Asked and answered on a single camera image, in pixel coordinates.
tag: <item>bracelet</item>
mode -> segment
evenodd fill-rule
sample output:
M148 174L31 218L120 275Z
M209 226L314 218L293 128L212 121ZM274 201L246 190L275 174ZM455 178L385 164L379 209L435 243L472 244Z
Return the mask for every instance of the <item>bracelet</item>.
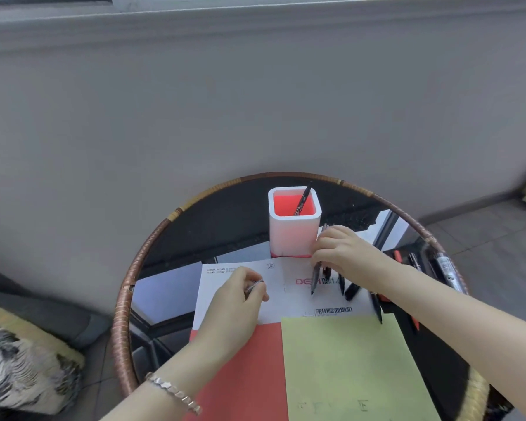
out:
M201 405L196 403L189 396L185 396L185 393L183 393L182 391L179 391L177 389L177 387L173 386L171 383L169 383L167 381L164 381L164 380L162 380L161 378L158 378L158 377L154 378L153 375L154 375L153 372L148 372L146 374L146 379L148 381L154 383L158 387L166 390L166 392L168 394L177 397L179 400L181 400L183 403L185 403L187 405L187 409L189 411L191 411L191 412L194 412L195 415L200 415L201 414L201 412L203 410L201 408Z

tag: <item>gray wall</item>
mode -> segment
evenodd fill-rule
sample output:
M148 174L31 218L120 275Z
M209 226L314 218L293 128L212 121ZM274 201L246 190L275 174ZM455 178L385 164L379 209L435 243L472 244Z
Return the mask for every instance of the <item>gray wall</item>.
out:
M106 313L216 183L300 170L417 217L526 175L526 13L0 53L0 272Z

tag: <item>pen holder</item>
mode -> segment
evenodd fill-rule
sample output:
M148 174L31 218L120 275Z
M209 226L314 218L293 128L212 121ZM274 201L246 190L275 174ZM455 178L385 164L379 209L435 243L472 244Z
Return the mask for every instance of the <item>pen holder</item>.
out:
M294 215L306 186L275 187L269 191L269 241L272 257L310 257L316 240L321 206L312 189L300 215Z

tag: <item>black tabletop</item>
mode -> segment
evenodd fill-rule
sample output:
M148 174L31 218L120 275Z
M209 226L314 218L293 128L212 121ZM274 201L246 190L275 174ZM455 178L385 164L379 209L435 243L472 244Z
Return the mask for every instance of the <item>black tabletop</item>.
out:
M225 187L193 204L164 230L146 256L133 293L131 343L139 381L152 365L163 363L187 343L200 263L268 258L268 191L308 184L303 177L264 177ZM313 180L312 187L322 208L321 224L365 231L379 218L385 223L386 213L391 213L377 199L337 183ZM409 252L424 254L426 248L418 234L408 232L396 246L404 259ZM391 256L393 248L380 249ZM424 256L420 263L437 280L435 267ZM440 417L456 419L468 365L423 325L415 331L409 316L392 303L383 304L383 309L395 313Z

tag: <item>yellow sticky note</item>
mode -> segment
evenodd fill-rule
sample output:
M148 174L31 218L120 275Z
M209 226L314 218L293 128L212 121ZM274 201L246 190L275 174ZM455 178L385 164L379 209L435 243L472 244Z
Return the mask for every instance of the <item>yellow sticky note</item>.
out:
M440 421L393 314L281 327L289 421Z

